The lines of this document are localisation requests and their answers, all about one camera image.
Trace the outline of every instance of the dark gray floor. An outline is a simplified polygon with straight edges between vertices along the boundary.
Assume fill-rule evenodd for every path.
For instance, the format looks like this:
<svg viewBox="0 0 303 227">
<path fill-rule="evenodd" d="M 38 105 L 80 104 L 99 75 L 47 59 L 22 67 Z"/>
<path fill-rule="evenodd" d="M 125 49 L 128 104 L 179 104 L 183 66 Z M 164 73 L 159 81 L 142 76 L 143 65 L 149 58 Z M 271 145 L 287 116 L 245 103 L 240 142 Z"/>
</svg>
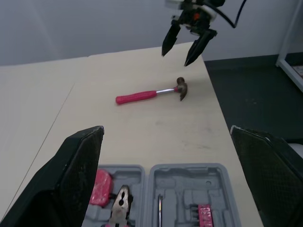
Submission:
<svg viewBox="0 0 303 227">
<path fill-rule="evenodd" d="M 228 128 L 303 138 L 303 93 L 275 66 L 276 57 L 205 62 Z"/>
</svg>

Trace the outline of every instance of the plastic tool case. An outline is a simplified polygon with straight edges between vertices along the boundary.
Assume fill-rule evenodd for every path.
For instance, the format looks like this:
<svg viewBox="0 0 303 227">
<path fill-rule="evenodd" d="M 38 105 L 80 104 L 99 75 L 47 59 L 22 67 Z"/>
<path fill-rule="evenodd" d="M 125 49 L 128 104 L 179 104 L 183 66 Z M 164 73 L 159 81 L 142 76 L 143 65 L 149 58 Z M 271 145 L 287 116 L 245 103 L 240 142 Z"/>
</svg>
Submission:
<svg viewBox="0 0 303 227">
<path fill-rule="evenodd" d="M 214 227 L 240 227 L 240 220 L 227 170 L 220 164 L 167 164 L 154 166 L 149 175 L 141 166 L 99 165 L 113 178 L 113 193 L 130 187 L 134 201 L 129 223 L 136 227 L 157 227 L 158 196 L 163 196 L 162 226 L 192 227 L 198 224 L 190 207 L 210 204 Z M 113 200 L 104 208 L 89 205 L 82 227 L 108 223 Z"/>
<path fill-rule="evenodd" d="M 209 204 L 215 227 L 240 227 L 226 169 L 220 164 L 154 166 L 149 176 L 141 166 L 98 166 L 104 129 L 85 129 L 68 137 L 55 156 L 28 183 L 0 227 L 100 227 L 111 215 L 113 201 L 89 205 L 97 168 L 113 178 L 113 193 L 126 184 L 134 197 L 130 227 L 156 227 L 158 196 L 163 227 L 199 226 L 193 204 Z"/>
</svg>

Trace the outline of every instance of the hammer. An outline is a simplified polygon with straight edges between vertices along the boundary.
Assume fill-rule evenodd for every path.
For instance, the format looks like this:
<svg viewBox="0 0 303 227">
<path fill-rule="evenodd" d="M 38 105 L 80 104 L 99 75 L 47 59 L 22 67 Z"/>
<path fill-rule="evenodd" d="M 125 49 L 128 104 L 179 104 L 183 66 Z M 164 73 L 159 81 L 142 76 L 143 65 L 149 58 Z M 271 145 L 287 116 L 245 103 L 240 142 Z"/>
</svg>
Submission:
<svg viewBox="0 0 303 227">
<path fill-rule="evenodd" d="M 118 105 L 124 104 L 124 103 L 130 103 L 130 102 L 135 102 L 135 101 L 140 101 L 140 100 L 145 100 L 145 99 L 150 99 L 154 98 L 159 94 L 165 94 L 169 92 L 178 92 L 180 93 L 180 101 L 184 99 L 184 97 L 187 94 L 187 84 L 185 83 L 185 80 L 183 77 L 179 77 L 177 79 L 177 86 L 165 90 L 160 90 L 160 91 L 143 91 L 127 96 L 117 96 L 116 97 L 116 103 Z"/>
</svg>

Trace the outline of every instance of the red hammer handle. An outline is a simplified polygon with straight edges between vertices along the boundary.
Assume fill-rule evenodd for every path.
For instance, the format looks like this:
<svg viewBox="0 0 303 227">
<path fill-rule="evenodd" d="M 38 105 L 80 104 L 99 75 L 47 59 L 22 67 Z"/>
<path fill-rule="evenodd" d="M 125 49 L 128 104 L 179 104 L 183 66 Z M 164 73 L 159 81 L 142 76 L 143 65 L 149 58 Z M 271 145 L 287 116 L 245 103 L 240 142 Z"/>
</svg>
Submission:
<svg viewBox="0 0 303 227">
<path fill-rule="evenodd" d="M 130 103 L 130 102 L 154 98 L 156 96 L 157 96 L 156 91 L 143 91 L 143 92 L 127 95 L 127 96 L 117 96 L 116 103 L 118 105 L 121 105 L 124 103 Z"/>
</svg>

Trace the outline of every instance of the white wall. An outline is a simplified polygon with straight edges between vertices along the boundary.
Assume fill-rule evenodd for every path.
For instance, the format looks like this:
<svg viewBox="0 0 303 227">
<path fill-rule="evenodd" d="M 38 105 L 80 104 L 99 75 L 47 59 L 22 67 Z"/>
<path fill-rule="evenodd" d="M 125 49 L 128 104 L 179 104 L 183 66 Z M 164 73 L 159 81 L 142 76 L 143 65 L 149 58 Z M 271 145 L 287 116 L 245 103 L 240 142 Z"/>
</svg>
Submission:
<svg viewBox="0 0 303 227">
<path fill-rule="evenodd" d="M 297 1 L 248 0 L 236 29 L 218 17 L 212 24 L 218 35 L 204 59 L 277 54 Z M 241 2 L 227 0 L 222 10 L 234 20 Z M 161 46 L 178 12 L 164 5 L 164 0 L 1 0 L 0 65 Z M 177 42 L 195 39 L 183 28 Z"/>
</svg>

